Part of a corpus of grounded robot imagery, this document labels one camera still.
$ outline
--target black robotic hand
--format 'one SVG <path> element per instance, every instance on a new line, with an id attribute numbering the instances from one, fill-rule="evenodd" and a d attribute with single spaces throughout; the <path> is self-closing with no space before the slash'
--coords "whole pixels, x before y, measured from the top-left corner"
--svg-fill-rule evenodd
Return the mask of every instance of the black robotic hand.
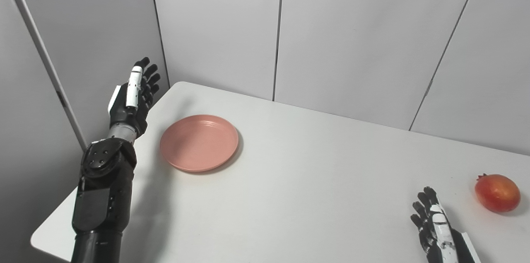
<path id="1" fill-rule="evenodd" d="M 145 57 L 134 64 L 129 82 L 117 86 L 108 104 L 110 127 L 127 125 L 132 127 L 136 138 L 142 136 L 147 128 L 147 113 L 153 104 L 153 95 L 159 90 L 156 64 L 149 65 Z"/>
<path id="2" fill-rule="evenodd" d="M 129 82 L 117 86 L 108 105 L 110 131 L 92 142 L 81 162 L 72 217 L 72 263 L 118 263 L 129 223 L 136 153 L 134 140 L 147 128 L 147 113 L 160 75 L 149 58 L 136 62 Z"/>
<path id="3" fill-rule="evenodd" d="M 421 202 L 414 202 L 418 214 L 410 216 L 418 227 L 420 244 L 429 263 L 480 263 L 466 233 L 451 227 L 436 192 L 430 187 L 418 193 Z"/>

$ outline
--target black finger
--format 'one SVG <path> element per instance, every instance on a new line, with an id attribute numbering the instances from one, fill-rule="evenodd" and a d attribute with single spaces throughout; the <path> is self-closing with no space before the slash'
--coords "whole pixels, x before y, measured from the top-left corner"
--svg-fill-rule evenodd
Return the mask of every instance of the black finger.
<path id="1" fill-rule="evenodd" d="M 429 197 L 427 197 L 424 192 L 418 193 L 418 199 L 420 199 L 420 201 L 423 203 L 425 209 L 429 210 L 432 204 L 429 200 Z"/>
<path id="2" fill-rule="evenodd" d="M 432 240 L 427 238 L 423 233 L 420 232 L 420 244 L 426 253 L 429 253 L 430 248 L 432 247 Z"/>
<path id="3" fill-rule="evenodd" d="M 136 61 L 134 66 L 140 66 L 142 69 L 144 69 L 149 64 L 149 58 L 144 57 L 144 59 L 141 59 L 140 61 Z"/>
<path id="4" fill-rule="evenodd" d="M 418 230 L 421 230 L 424 227 L 424 222 L 417 214 L 412 214 L 410 219 L 416 225 L 416 227 L 418 227 Z"/>
<path id="5" fill-rule="evenodd" d="M 149 87 L 153 87 L 155 85 L 156 82 L 158 82 L 160 80 L 160 74 L 155 74 L 153 75 L 149 81 L 147 82 L 147 85 L 149 85 Z"/>
<path id="6" fill-rule="evenodd" d="M 436 197 L 436 192 L 430 187 L 424 187 L 425 195 L 429 198 L 431 204 L 440 204 Z"/>
<path id="7" fill-rule="evenodd" d="M 157 71 L 159 67 L 156 65 L 156 64 L 153 64 L 153 65 L 150 65 L 144 72 L 144 78 L 146 78 L 147 80 L 149 80 L 149 78 L 151 77 L 151 75 Z"/>
<path id="8" fill-rule="evenodd" d="M 157 93 L 159 90 L 160 90 L 159 84 L 155 84 L 153 85 L 153 87 L 151 87 L 151 94 L 155 95 L 155 93 Z"/>
<path id="9" fill-rule="evenodd" d="M 422 220 L 426 220 L 427 219 L 427 213 L 425 212 L 425 207 L 422 206 L 421 203 L 419 203 L 418 201 L 412 203 L 412 207 L 414 208 L 414 210 L 416 210 L 416 212 L 419 214 L 420 218 L 422 218 Z"/>
<path id="10" fill-rule="evenodd" d="M 142 89 L 142 94 L 144 93 L 144 91 L 148 90 L 149 88 L 147 87 L 147 80 L 145 78 L 142 78 L 140 80 L 140 88 Z"/>
<path id="11" fill-rule="evenodd" d="M 151 105 L 153 104 L 153 95 L 151 93 L 147 95 L 145 103 L 147 104 L 148 108 L 151 108 Z"/>

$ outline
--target white finger segment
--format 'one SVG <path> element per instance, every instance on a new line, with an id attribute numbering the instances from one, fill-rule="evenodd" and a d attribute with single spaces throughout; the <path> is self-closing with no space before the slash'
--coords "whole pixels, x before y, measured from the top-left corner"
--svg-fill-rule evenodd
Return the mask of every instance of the white finger segment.
<path id="1" fill-rule="evenodd" d="M 129 77 L 129 84 L 127 86 L 127 98 L 125 100 L 125 106 L 138 108 L 138 93 L 140 92 L 140 81 L 142 80 L 143 69 L 140 66 L 132 68 L 131 75 Z"/>

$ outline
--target white wall panel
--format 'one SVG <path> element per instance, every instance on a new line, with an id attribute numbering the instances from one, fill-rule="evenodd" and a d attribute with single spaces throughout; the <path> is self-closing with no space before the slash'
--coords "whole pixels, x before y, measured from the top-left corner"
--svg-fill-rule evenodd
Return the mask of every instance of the white wall panel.
<path id="1" fill-rule="evenodd" d="M 279 0 L 157 0 L 170 83 L 272 98 Z"/>
<path id="2" fill-rule="evenodd" d="M 469 0 L 412 130 L 530 155 L 530 4 Z"/>
<path id="3" fill-rule="evenodd" d="M 108 131 L 108 101 L 144 56 L 168 88 L 153 0 L 26 0 L 85 139 Z"/>
<path id="4" fill-rule="evenodd" d="M 74 189 L 82 152 L 13 0 L 0 0 L 0 55 L 0 261 L 55 261 L 30 237 Z"/>
<path id="5" fill-rule="evenodd" d="M 283 0 L 276 101 L 408 129 L 465 0 Z"/>

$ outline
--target robotic forearm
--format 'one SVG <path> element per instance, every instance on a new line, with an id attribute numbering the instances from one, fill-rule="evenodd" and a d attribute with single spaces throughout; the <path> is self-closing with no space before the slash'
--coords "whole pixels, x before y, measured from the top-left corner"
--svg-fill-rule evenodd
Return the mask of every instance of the robotic forearm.
<path id="1" fill-rule="evenodd" d="M 110 131 L 83 155 L 72 227 L 72 263 L 118 263 L 122 232 L 129 223 L 136 154 L 134 140 L 145 132 L 146 118 L 159 90 L 157 65 L 138 61 L 129 82 L 117 86 L 108 105 Z"/>

